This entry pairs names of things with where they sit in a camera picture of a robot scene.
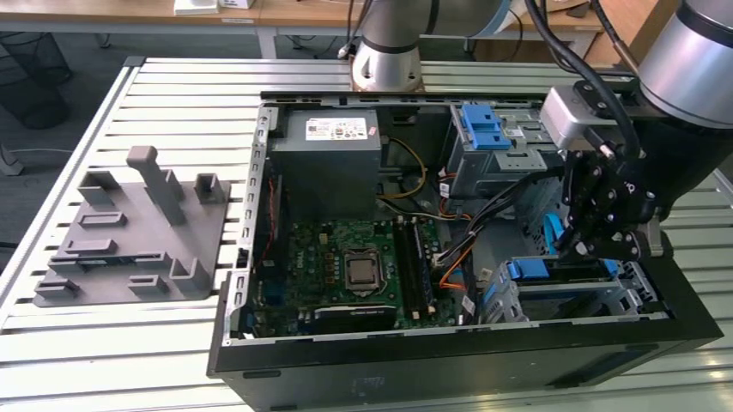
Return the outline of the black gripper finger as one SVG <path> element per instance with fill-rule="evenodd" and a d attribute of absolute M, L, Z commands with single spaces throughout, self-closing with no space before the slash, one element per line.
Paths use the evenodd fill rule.
<path fill-rule="evenodd" d="M 613 208 L 620 199 L 618 172 L 624 162 L 592 151 L 572 151 L 565 163 L 562 203 L 568 227 L 558 239 L 560 260 L 610 258 L 624 230 Z"/>
<path fill-rule="evenodd" d="M 640 261 L 652 256 L 652 247 L 642 231 L 601 225 L 577 236 L 572 252 L 581 258 Z"/>

